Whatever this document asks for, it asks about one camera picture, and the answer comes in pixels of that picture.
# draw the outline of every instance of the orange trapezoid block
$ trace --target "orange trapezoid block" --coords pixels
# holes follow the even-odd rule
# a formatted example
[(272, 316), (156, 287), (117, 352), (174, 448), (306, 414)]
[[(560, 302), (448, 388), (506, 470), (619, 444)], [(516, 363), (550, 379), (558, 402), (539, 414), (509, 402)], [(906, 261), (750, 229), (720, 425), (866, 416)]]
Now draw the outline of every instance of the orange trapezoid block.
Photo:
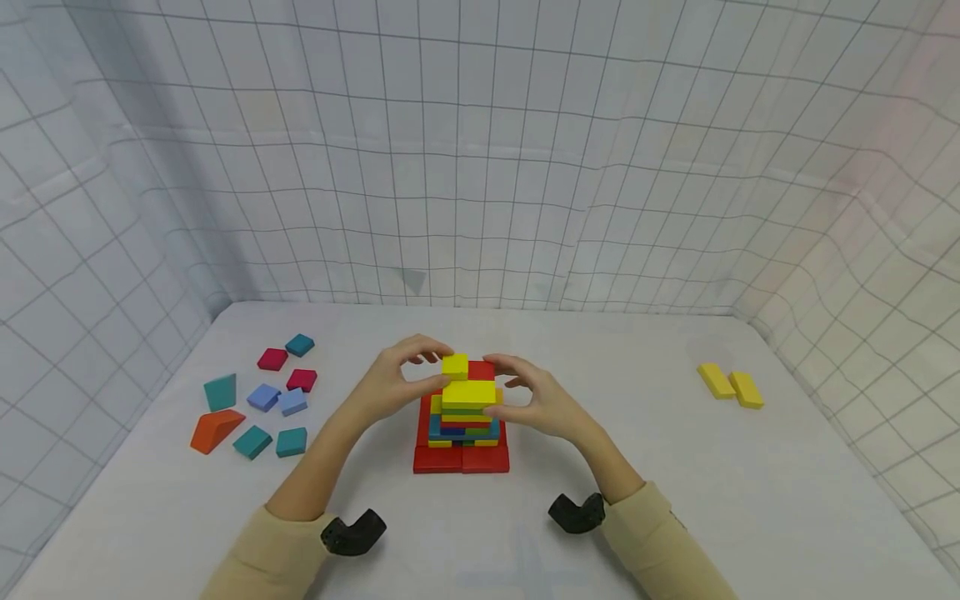
[(231, 409), (201, 415), (197, 420), (196, 429), (193, 430), (190, 447), (203, 454), (209, 454), (246, 418)]

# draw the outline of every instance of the white table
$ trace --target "white table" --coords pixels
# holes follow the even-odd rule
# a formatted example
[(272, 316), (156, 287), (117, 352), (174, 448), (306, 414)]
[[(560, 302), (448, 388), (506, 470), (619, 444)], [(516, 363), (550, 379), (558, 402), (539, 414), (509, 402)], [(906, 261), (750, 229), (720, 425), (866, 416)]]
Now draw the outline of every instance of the white table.
[[(34, 562), (12, 598), (195, 598), (250, 512), (295, 463), (230, 447), (253, 423), (311, 439), (376, 352), (413, 332), (478, 357), (529, 357), (604, 423), (657, 481), (742, 600), (956, 598), (957, 587), (760, 337), (723, 317), (246, 302), (210, 328)], [(281, 373), (255, 365), (295, 333), (317, 347)], [(750, 372), (767, 406), (713, 399), (696, 366)], [(284, 419), (243, 398), (294, 367), (320, 373), (310, 408)], [(436, 367), (412, 368), (410, 375)], [(237, 372), (249, 416), (209, 456), (189, 449), (202, 384)], [(523, 392), (507, 391), (508, 402)], [(354, 449), (330, 509), (388, 524), (360, 558), (334, 558), (322, 598), (624, 598), (636, 588), (598, 533), (547, 516), (595, 485), (568, 444), (510, 428), (499, 475), (414, 475), (416, 403)]]

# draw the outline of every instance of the grid curtain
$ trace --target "grid curtain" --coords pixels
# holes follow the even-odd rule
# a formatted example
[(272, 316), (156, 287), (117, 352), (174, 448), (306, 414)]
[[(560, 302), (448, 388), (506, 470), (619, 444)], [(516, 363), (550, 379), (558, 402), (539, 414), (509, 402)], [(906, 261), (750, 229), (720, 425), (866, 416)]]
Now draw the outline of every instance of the grid curtain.
[(958, 61), (960, 0), (0, 0), (0, 597), (239, 300), (734, 315), (960, 581)]

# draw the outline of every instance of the yellow rectangular block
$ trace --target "yellow rectangular block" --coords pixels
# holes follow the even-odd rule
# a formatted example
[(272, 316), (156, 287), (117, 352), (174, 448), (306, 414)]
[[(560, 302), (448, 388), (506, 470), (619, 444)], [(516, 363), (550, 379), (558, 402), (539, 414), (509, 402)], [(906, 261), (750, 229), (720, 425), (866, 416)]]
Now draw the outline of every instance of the yellow rectangular block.
[(494, 381), (451, 381), (444, 388), (443, 408), (478, 409), (496, 403)]
[(757, 410), (763, 408), (763, 397), (748, 372), (730, 373), (730, 383), (736, 390), (736, 401), (740, 406)]
[(483, 415), (446, 415), (441, 414), (440, 420), (450, 423), (489, 423), (493, 419)]
[(727, 380), (720, 367), (714, 363), (704, 363), (697, 367), (697, 372), (704, 378), (704, 383), (710, 389), (710, 393), (716, 398), (728, 398), (736, 396), (731, 382)]
[(467, 381), (469, 358), (466, 354), (450, 354), (445, 356), (440, 366), (440, 372), (450, 378), (450, 381)]

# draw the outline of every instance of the blue block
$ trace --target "blue block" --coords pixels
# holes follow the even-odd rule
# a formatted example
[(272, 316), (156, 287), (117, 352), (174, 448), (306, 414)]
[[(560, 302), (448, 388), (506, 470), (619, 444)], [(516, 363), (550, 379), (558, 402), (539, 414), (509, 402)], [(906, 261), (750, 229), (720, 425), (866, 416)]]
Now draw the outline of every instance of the blue block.
[(254, 425), (233, 443), (233, 447), (236, 448), (237, 452), (253, 460), (260, 452), (263, 452), (264, 448), (270, 445), (270, 442), (273, 440), (269, 433)]
[(284, 429), (276, 436), (276, 455), (296, 456), (306, 451), (306, 427)]
[(306, 337), (302, 333), (298, 333), (294, 336), (294, 339), (287, 342), (286, 348), (287, 351), (293, 354), (294, 356), (303, 356), (313, 347), (313, 340)]
[(266, 413), (274, 407), (279, 397), (280, 390), (266, 383), (261, 383), (259, 387), (247, 396), (247, 403), (253, 408), (257, 408)]
[(211, 413), (235, 405), (237, 403), (237, 374), (232, 372), (229, 375), (207, 381), (204, 384), (204, 394), (206, 394), (206, 405), (210, 407)]
[(490, 423), (490, 433), (483, 435), (467, 435), (466, 433), (460, 434), (445, 434), (445, 431), (449, 431), (447, 428), (441, 429), (440, 427), (440, 415), (430, 415), (430, 426), (427, 428), (427, 440), (438, 441), (438, 440), (451, 440), (451, 441), (473, 441), (473, 440), (499, 440), (500, 439), (500, 419), (494, 419)]
[(306, 408), (306, 394), (302, 388), (294, 388), (280, 395), (280, 412), (289, 417)]

